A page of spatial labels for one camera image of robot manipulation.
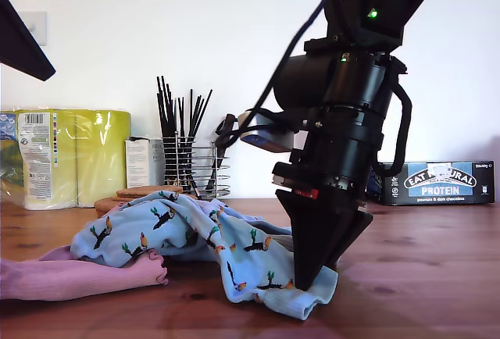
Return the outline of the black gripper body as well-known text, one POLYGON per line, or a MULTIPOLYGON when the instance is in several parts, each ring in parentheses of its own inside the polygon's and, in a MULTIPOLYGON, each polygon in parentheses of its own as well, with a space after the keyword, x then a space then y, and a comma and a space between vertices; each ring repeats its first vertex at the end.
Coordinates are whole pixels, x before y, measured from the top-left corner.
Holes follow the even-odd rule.
POLYGON ((384 136, 379 120, 324 120, 303 149, 279 162, 278 200, 287 211, 355 211, 384 136))

